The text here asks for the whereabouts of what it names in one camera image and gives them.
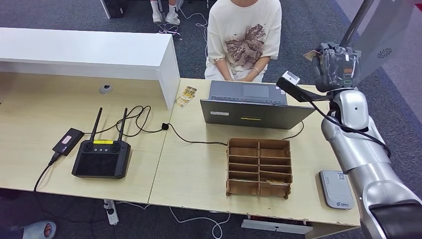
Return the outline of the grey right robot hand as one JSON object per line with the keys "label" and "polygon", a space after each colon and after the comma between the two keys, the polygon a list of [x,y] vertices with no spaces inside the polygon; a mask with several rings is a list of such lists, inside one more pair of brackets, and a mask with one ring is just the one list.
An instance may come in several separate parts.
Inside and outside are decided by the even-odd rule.
{"label": "grey right robot hand", "polygon": [[312,58],[315,84],[325,93],[341,88],[354,88],[360,82],[361,51],[324,42],[316,48]]}

